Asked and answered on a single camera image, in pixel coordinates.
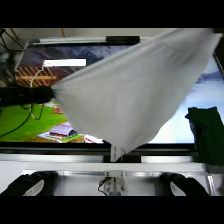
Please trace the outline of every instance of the screen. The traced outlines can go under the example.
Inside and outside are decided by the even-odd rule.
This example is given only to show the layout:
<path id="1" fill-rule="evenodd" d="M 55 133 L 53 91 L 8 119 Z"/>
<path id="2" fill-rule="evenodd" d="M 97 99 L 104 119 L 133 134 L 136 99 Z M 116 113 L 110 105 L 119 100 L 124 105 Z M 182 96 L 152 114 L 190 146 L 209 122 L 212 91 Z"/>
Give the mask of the screen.
<path id="1" fill-rule="evenodd" d="M 29 87 L 32 77 L 44 64 L 46 67 L 38 74 L 33 82 L 33 86 L 53 85 L 85 66 L 100 61 L 129 46 L 29 46 L 18 67 L 16 80 L 19 85 Z M 189 121 L 185 118 L 188 108 L 217 106 L 224 120 L 223 94 L 223 78 L 212 57 L 192 91 L 186 96 L 173 117 L 161 127 L 156 137 L 150 143 L 193 143 L 194 137 L 190 130 Z M 1 128 L 0 135 L 19 126 L 30 113 L 29 107 L 30 105 L 3 108 L 0 113 L 0 124 L 4 128 Z M 42 105 L 34 105 L 33 117 L 38 118 L 41 110 Z M 24 126 L 0 138 L 0 141 L 99 144 L 104 142 L 103 139 L 100 139 L 100 136 L 78 133 L 75 127 L 72 127 L 66 119 L 55 99 L 44 105 L 40 120 L 35 120 L 31 117 Z"/>

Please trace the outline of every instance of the green cloth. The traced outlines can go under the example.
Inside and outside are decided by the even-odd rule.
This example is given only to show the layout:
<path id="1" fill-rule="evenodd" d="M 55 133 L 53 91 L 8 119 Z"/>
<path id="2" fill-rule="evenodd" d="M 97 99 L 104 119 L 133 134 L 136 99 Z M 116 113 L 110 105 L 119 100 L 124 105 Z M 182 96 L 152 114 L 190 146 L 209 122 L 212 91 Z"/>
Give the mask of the green cloth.
<path id="1" fill-rule="evenodd" d="M 217 107 L 188 108 L 185 117 L 190 120 L 202 162 L 224 165 L 224 127 Z"/>

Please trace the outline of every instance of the metal bracket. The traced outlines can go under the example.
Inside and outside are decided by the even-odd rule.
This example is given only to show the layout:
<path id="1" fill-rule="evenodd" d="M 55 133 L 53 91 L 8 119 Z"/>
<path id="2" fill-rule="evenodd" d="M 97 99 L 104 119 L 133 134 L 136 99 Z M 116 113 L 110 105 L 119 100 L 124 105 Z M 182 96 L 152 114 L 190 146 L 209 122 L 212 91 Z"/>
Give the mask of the metal bracket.
<path id="1" fill-rule="evenodd" d="M 126 196 L 127 186 L 125 184 L 125 171 L 105 171 L 105 177 L 110 179 L 104 183 L 104 192 L 107 196 Z"/>

